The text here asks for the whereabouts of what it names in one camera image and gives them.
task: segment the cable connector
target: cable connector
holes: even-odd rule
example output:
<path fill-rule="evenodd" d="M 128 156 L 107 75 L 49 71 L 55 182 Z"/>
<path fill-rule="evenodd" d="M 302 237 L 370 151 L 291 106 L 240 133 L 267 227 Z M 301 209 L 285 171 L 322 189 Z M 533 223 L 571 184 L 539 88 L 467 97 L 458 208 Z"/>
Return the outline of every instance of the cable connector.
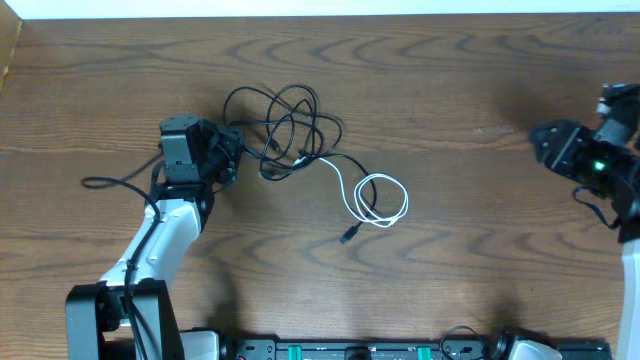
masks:
<path fill-rule="evenodd" d="M 340 242 L 343 244 L 346 244 L 347 242 L 349 242 L 349 240 L 351 240 L 354 236 L 356 236 L 356 234 L 358 233 L 358 228 L 360 226 L 358 225 L 354 225 L 352 227 L 349 228 L 349 230 L 347 230 L 346 233 L 344 233 L 344 235 L 342 235 L 342 238 L 340 239 Z"/>

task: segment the coiled white cable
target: coiled white cable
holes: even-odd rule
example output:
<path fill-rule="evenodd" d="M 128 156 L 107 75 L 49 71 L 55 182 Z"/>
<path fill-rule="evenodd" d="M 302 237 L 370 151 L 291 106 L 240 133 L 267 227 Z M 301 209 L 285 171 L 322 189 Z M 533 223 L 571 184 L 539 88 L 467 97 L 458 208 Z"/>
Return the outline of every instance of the coiled white cable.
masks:
<path fill-rule="evenodd" d="M 358 211 L 358 214 L 356 214 L 353 211 L 353 209 L 351 209 L 351 206 L 349 206 L 349 202 L 347 202 L 347 197 L 344 194 L 344 181 L 342 180 L 342 174 L 340 173 L 340 170 L 335 165 L 333 165 L 332 162 L 323 158 L 320 158 L 320 160 L 322 160 L 327 165 L 331 166 L 333 170 L 336 171 L 336 174 L 338 174 L 338 179 L 340 180 L 340 191 L 342 192 L 342 200 L 344 201 L 344 205 L 347 207 L 347 210 L 349 210 L 351 215 L 353 215 L 353 217 L 358 219 L 358 221 L 362 221 L 363 223 L 375 225 L 381 228 L 388 228 L 407 214 L 407 211 L 409 210 L 409 193 L 407 192 L 407 188 L 405 188 L 404 185 L 402 185 L 402 183 L 398 181 L 396 178 L 386 174 L 381 174 L 381 173 L 369 174 L 368 176 L 360 180 L 360 182 L 356 185 L 356 187 L 353 188 L 353 199 L 356 203 L 356 210 Z M 402 189 L 402 192 L 404 193 L 404 201 L 402 202 L 402 206 L 400 207 L 398 212 L 393 216 L 384 217 L 376 210 L 371 210 L 367 202 L 362 197 L 362 189 L 364 188 L 364 186 L 370 180 L 378 179 L 378 178 L 393 182 L 394 184 L 398 185 L 398 187 L 400 187 Z M 373 218 L 368 218 L 366 216 L 367 213 L 369 213 L 370 217 L 373 217 Z"/>

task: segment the white wall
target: white wall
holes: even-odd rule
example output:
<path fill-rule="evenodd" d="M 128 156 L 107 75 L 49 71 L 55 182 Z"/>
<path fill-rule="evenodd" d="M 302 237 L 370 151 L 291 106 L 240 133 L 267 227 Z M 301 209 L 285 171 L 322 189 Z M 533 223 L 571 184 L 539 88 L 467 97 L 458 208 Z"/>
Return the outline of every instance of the white wall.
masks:
<path fill-rule="evenodd" d="M 636 12 L 640 0 L 5 0 L 25 20 Z"/>

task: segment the green led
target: green led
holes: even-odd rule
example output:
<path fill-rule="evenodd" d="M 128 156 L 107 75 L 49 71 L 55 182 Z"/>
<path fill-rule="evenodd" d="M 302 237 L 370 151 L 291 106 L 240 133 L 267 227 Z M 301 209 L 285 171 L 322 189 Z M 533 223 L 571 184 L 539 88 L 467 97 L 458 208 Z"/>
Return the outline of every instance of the green led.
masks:
<path fill-rule="evenodd" d="M 596 171 L 602 171 L 602 170 L 604 170 L 605 167 L 607 167 L 607 166 L 601 161 L 596 161 L 595 163 L 593 163 L 593 168 Z"/>

